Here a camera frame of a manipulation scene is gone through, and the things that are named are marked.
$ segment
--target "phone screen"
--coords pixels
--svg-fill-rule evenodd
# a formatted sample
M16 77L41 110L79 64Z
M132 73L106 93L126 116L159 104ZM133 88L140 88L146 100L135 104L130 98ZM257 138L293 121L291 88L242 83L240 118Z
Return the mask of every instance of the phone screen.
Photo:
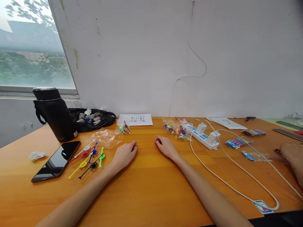
M80 144L80 141L63 143L31 181L41 181L58 177Z

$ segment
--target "charging cable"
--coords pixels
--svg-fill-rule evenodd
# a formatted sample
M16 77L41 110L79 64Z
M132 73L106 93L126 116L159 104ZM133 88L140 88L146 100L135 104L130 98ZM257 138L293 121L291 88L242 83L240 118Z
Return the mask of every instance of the charging cable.
M193 147L192 147L192 143L191 143L191 138L193 136L193 133L191 134L190 136L190 140L189 140L189 144L190 144L190 147L193 151L193 154L196 156L196 158L202 163L202 165L204 165L204 167L209 171L211 172L213 175L215 175L218 179L220 179L224 184L226 184L227 186L229 186L232 190L234 190L236 193L238 193L239 195L243 196L244 198L248 199L249 201L253 202L254 204L257 204L258 206L261 206L263 208L266 208L266 209L269 209L269 210L278 210L279 207L280 207L280 204L278 202L278 200L275 198L275 196L273 196L273 194L266 188L264 187L256 178L254 178L249 172L247 172L245 169L243 169L240 165L238 165L234 160L232 160L225 152L225 154L233 161L235 162L238 166L240 166L241 169L243 169L249 176L251 176L254 180L256 180L272 197L273 199L275 200L276 202L276 206L274 208L268 208L264 205L261 205L261 204L258 204L257 202L255 202L254 200L252 200L251 198L248 198L246 195L240 193L239 191L237 191L236 189L234 189L232 186L230 186L227 182L225 182L222 178L220 178L217 174L215 174L213 171L211 171L199 158L198 156L196 155L195 151L193 150Z
M190 20L190 31L192 30L192 24L193 24L193 8L194 8L194 6L195 6L195 0L193 0L192 16L191 16L191 20ZM188 45L189 45L189 48L192 50L192 52L194 52L194 54L195 54L195 55L204 63L204 65L205 65L205 73L204 73L202 76L181 76L181 77L179 77L179 78L176 80L175 85L174 85L174 96L173 96L173 98L172 98L172 100L171 100L171 103L170 103L170 106L169 106L168 117L170 117L170 108L171 108L171 106L172 106L172 104L173 104L173 101L174 101L174 97L175 97L175 88L176 88L176 84L177 84L178 80L179 80L180 78L182 78L182 77L196 77L196 78L201 78L201 77L204 77L204 76L206 75L206 72L207 72L207 65L206 65L205 61L203 61L203 59L200 58L199 55L192 49L189 40L188 40Z
M215 131L215 129L212 127L212 125L206 120L206 122L211 126L211 128L213 129L213 131L214 132L216 132ZM219 130L217 130L217 131L227 131L227 132L230 132L230 133L232 133L232 134L234 134L235 136L237 136L238 138L240 138L238 135L236 135L235 133L233 133L233 132L231 132L231 131L228 131L228 130L224 130L224 129L219 129ZM217 136L217 139L218 139L218 142L219 142L219 144L220 144L220 146L221 146L221 148L222 148L222 150L223 150L223 152L224 152L224 154L229 158L229 159L231 159L238 167L240 167L244 172L246 172L249 176L251 176L255 181L257 181L271 196L272 196L272 198L275 200L275 202L276 202L276 206L274 207L274 208L268 208L268 207L266 207L266 206L264 206L264 205L261 205L261 204L258 204L257 202L255 202L254 200L252 200L252 199L250 199L250 198L248 198L247 196L245 196L245 195L243 195L242 193L240 193L239 191L237 191L236 189L234 189L232 186L230 186L227 182L225 182L223 179L221 179L218 175L216 175L213 171L211 171L199 158L198 158L198 156L196 155L196 153L195 153L195 151L193 150L193 147L192 147L192 144L191 144L191 137L192 137L192 135L193 134L191 134L191 136L190 136L190 147L191 147L191 149L192 149L192 151L193 151L193 153L194 153L194 155L196 156L196 158L202 163L202 165L208 170L208 171L210 171L213 175L215 175L218 179L220 179L223 183L225 183L227 186L229 186L232 190L234 190L236 193L238 193L239 195L241 195L241 196L243 196L244 198L246 198L246 199L248 199L249 201L251 201L251 202L253 202L254 204L257 204L258 206L261 206L261 207L263 207L263 208L266 208L266 209L269 209L269 210L273 210L273 211L275 211L275 210L278 210L279 209L279 207L280 207L280 204L279 204L279 202L278 202L278 200L275 198L275 196L263 185L263 184L261 184L255 177L253 177L249 172L247 172L242 166L240 166L238 163L236 163L231 157L229 157L228 155L227 155L227 153L225 152L225 150L224 150L224 148L223 148L223 146L222 146L222 144L221 144L221 142L220 142L220 139L219 139L219 137ZM246 143L247 145L249 145L252 149L254 149L258 154L260 154L273 168L274 168L274 170L283 178L283 180L297 193L297 195L301 198L301 199L303 199L303 197L297 192L297 190L283 177L283 175L267 160L267 158L265 158L257 149L255 149L253 146L251 146L250 144L248 144L248 143Z

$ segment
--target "power strip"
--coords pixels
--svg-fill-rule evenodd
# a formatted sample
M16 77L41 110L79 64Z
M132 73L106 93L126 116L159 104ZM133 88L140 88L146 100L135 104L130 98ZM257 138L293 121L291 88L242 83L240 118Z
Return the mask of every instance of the power strip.
M219 146L219 143L214 141L212 144L206 142L208 139L208 135L202 133L197 133L197 129L193 127L191 124L184 124L182 125L183 129L186 129L186 133L193 134L193 137L195 137L200 143L205 145L210 150L217 150L217 147Z

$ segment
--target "smartphone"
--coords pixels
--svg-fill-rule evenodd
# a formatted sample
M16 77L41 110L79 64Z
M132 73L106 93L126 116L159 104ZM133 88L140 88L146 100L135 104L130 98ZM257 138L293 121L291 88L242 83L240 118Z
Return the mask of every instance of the smartphone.
M276 122L279 123L279 124L282 124L282 125L286 125L286 126L295 128L295 129L303 130L303 127L296 126L296 125L293 125L293 124L290 124L290 123L287 123L287 122L284 122L284 121L276 121Z
M80 144L80 141L63 143L32 178L31 182L36 183L61 176Z
M294 139L297 139L297 140L299 140L299 141L301 141L301 142L303 142L303 137L302 137L302 136L298 136L298 135L296 135L296 134L287 132L287 131L285 131L285 130L283 130L283 129L273 129L273 130L274 130L274 131L277 131L277 132L279 132L279 133L282 133L282 134L284 134L284 135L287 135L287 136L289 136L289 137L292 137L292 138L294 138Z

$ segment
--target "paper sheet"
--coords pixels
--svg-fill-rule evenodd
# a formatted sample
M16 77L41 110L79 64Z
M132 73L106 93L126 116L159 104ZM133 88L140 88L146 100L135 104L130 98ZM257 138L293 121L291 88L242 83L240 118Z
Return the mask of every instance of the paper sheet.
M244 127L238 123L235 123L227 118L206 118L206 119L216 122L219 125L222 125L228 129L247 129L246 127Z
M152 125L152 116L150 113L145 114L120 114L117 125L124 124L124 121L128 126L139 126L139 125Z

